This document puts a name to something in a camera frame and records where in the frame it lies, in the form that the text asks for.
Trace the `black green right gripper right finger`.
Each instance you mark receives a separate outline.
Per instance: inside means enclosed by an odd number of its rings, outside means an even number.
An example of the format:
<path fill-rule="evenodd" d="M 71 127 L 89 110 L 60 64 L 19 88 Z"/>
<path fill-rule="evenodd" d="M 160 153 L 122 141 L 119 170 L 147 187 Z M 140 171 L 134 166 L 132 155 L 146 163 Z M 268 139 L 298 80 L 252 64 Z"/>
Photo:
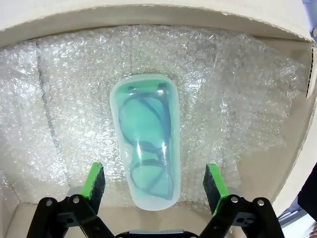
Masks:
<path fill-rule="evenodd" d="M 270 201 L 257 197 L 248 201 L 229 192 L 216 164 L 207 164 L 203 187 L 212 218 L 201 238 L 223 238 L 232 226 L 248 238 L 283 238 L 284 234 Z"/>

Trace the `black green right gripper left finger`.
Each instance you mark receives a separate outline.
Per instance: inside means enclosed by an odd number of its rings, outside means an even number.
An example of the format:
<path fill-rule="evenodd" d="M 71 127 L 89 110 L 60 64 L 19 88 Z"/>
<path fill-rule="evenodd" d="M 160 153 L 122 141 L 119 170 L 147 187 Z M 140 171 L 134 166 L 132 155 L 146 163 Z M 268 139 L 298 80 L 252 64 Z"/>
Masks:
<path fill-rule="evenodd" d="M 93 163 L 79 193 L 55 198 L 42 198 L 36 208 L 28 238 L 63 238 L 70 227 L 79 227 L 87 238 L 113 238 L 115 235 L 98 216 L 105 190 L 104 167 Z"/>

